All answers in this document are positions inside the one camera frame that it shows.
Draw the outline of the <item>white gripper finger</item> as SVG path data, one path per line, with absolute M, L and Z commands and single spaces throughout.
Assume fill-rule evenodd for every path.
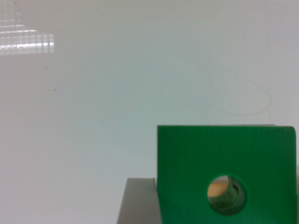
M 117 224 L 163 224 L 154 178 L 128 178 Z

